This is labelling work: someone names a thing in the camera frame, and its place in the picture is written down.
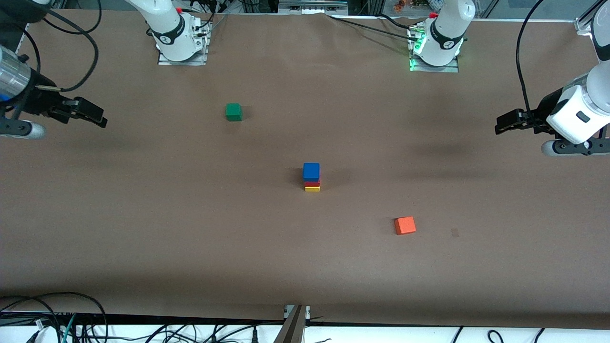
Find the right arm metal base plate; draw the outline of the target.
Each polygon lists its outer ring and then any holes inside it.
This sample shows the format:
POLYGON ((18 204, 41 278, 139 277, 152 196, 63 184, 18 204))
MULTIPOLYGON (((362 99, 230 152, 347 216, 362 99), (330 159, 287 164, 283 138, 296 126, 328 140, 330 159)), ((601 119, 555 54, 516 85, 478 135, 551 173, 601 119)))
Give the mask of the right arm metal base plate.
POLYGON ((155 47, 159 50, 159 65, 203 66, 207 63, 211 38, 211 23, 202 22, 200 18, 185 19, 183 32, 178 35, 173 44, 170 39, 162 36, 155 38, 155 47))

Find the orange cube block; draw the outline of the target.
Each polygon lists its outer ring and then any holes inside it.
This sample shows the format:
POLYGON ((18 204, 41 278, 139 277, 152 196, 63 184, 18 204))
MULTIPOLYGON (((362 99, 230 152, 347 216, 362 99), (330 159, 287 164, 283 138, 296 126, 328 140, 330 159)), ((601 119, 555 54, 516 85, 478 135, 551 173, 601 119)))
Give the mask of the orange cube block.
POLYGON ((415 233, 417 231, 415 219, 412 216, 394 219, 394 228, 398 236, 415 233))

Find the metal mount bracket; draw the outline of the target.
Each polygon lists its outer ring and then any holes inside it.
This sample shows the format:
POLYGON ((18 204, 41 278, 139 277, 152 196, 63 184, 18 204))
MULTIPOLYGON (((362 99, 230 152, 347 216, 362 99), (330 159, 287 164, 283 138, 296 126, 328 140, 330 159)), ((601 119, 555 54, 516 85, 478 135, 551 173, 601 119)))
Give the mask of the metal mount bracket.
MULTIPOLYGON (((284 306, 283 318, 284 320, 288 319, 291 315, 292 310, 294 310, 297 306, 294 304, 287 304, 284 306)), ((305 306, 305 320, 309 321, 311 319, 311 307, 305 306)))

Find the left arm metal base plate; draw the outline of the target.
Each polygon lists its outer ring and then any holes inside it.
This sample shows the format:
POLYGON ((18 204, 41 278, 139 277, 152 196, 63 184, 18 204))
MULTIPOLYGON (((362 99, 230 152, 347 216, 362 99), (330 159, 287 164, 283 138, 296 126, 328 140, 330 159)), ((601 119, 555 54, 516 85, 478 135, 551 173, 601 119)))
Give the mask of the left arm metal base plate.
POLYGON ((423 24, 410 25, 407 29, 407 36, 414 38, 409 42, 409 69, 411 72, 459 72, 458 58, 454 57, 451 63, 444 66, 433 66, 425 61, 416 53, 418 48, 421 48, 425 43, 425 27, 423 24))

